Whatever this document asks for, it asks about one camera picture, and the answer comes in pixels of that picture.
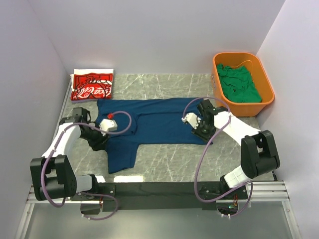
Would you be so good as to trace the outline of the dark blue t-shirt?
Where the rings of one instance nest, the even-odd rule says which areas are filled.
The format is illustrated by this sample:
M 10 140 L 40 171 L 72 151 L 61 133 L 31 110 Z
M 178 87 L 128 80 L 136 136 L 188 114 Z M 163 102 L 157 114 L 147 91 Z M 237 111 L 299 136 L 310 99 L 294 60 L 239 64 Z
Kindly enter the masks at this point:
M 105 151 L 108 156 L 108 172 L 117 173 L 133 168 L 141 144 L 198 144 L 205 142 L 192 134 L 192 127 L 181 120 L 182 113 L 198 113 L 195 98 L 170 98 L 153 100 L 98 100 L 96 123 L 101 123 L 111 113 L 123 113 L 113 117 L 118 130 L 127 131 L 112 135 Z

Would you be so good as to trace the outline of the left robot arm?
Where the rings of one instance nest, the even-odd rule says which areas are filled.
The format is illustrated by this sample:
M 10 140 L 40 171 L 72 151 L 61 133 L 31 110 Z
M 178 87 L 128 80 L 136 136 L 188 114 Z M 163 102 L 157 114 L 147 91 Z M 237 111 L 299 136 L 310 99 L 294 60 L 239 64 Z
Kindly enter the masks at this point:
M 83 194 L 88 200 L 99 196 L 100 188 L 95 175 L 76 176 L 68 159 L 75 141 L 79 138 L 88 142 L 93 151 L 103 150 L 109 139 L 107 134 L 92 129 L 90 111 L 78 107 L 70 117 L 59 122 L 58 133 L 49 149 L 40 158 L 32 159 L 30 171 L 35 198 L 46 200 L 73 197 Z

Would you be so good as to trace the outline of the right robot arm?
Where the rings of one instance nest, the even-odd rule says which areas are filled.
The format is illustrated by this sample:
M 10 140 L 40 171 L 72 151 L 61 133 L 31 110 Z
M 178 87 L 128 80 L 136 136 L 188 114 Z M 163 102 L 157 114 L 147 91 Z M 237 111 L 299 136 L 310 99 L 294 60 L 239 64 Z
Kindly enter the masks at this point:
M 206 202 L 199 195 L 198 175 L 200 167 L 209 146 L 214 139 L 224 132 L 235 140 L 241 147 L 240 165 L 231 172 L 223 175 L 219 181 L 219 196 L 213 199 L 231 198 L 236 190 L 251 183 L 252 179 L 271 172 L 280 167 L 280 159 L 273 134 L 268 130 L 258 130 L 239 120 L 229 106 L 215 108 L 210 99 L 200 98 L 197 106 L 202 115 L 199 120 L 195 113 L 183 112 L 182 121 L 192 126 L 194 131 L 206 129 L 208 126 L 217 128 L 207 140 L 207 144 L 197 165 L 194 177 L 194 193 L 201 202 Z

